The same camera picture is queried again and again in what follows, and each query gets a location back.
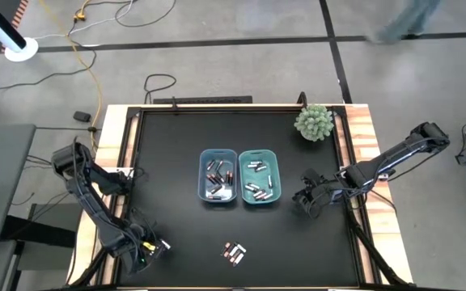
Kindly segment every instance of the person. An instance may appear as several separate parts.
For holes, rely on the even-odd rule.
[[[419,37],[439,3],[440,0],[412,0],[395,20],[373,36],[368,36],[368,40],[392,44],[403,38]]]

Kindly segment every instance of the succulent plant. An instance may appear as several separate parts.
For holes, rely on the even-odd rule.
[[[294,126],[309,141],[323,141],[333,129],[332,113],[323,105],[311,104],[301,110]]]

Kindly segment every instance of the concrete floor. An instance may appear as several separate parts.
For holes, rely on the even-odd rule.
[[[68,28],[72,13],[83,0],[46,2]],[[171,4],[172,0],[140,0],[124,22],[155,19]],[[328,1],[338,36],[364,35],[396,16],[404,4]],[[87,22],[110,18],[115,9],[91,7]],[[36,0],[30,1],[19,30],[35,37],[59,33]],[[427,32],[466,32],[466,2],[444,0]],[[326,36],[319,2],[179,0],[166,19],[149,27],[125,28],[108,22],[74,34],[84,44],[284,36]],[[49,38],[40,40],[40,45],[67,43],[62,38]],[[415,282],[466,289],[466,167],[458,166],[454,159],[461,147],[460,128],[466,123],[466,38],[412,40],[393,46],[346,42],[338,46],[352,99],[370,104],[382,150],[425,120],[438,123],[451,136],[447,150],[393,182],[391,188]],[[91,54],[83,56],[89,59]],[[11,64],[0,55],[0,86],[77,68],[73,53],[40,53],[21,64]],[[328,43],[100,51],[93,70],[102,82],[103,114],[108,104],[141,103],[144,79],[154,73],[173,74],[178,80],[169,90],[154,93],[154,98],[252,95],[256,103],[289,103],[295,102],[300,91],[306,91],[312,102],[342,102]],[[84,73],[0,91],[0,124],[83,127],[71,118],[73,112],[95,109],[95,86]],[[83,131],[38,130],[31,153],[47,158],[75,135],[89,142]],[[26,199],[30,192],[36,194],[11,212],[26,217],[31,203],[45,203],[62,191],[61,181],[51,171],[26,170],[15,202]],[[23,289],[58,287],[65,276],[66,270],[29,274],[23,278]]]

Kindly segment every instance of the plastic bin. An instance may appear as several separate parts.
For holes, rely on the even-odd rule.
[[[251,162],[262,161],[267,168],[263,171],[254,171],[248,168]],[[248,150],[239,156],[240,165],[240,187],[242,189],[242,198],[252,205],[261,205],[274,202],[282,195],[282,184],[280,183],[280,172],[276,154],[271,150]],[[272,188],[269,188],[268,177],[271,175]],[[247,190],[245,185],[254,183],[267,193],[273,195],[268,200],[255,200],[253,192]]]
[[[208,171],[206,168],[209,163],[214,160],[215,164]],[[222,189],[218,190],[215,194],[211,194],[211,189],[213,189],[217,184],[212,184],[207,178],[206,175],[215,174],[217,172],[217,165],[223,161],[223,164],[219,168],[220,174],[226,178],[226,173],[228,171],[233,172],[233,184],[230,186],[227,183],[222,184]],[[234,150],[204,150],[201,153],[199,160],[199,186],[197,189],[197,194],[201,199],[210,203],[226,203],[234,200],[236,198],[236,181],[237,181],[237,154]],[[212,200],[208,196],[220,196],[221,200]]]

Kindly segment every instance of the jeans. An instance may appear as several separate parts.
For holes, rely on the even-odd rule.
[[[398,18],[381,30],[377,37],[384,42],[396,42],[407,34],[420,34],[440,0],[412,0]]]

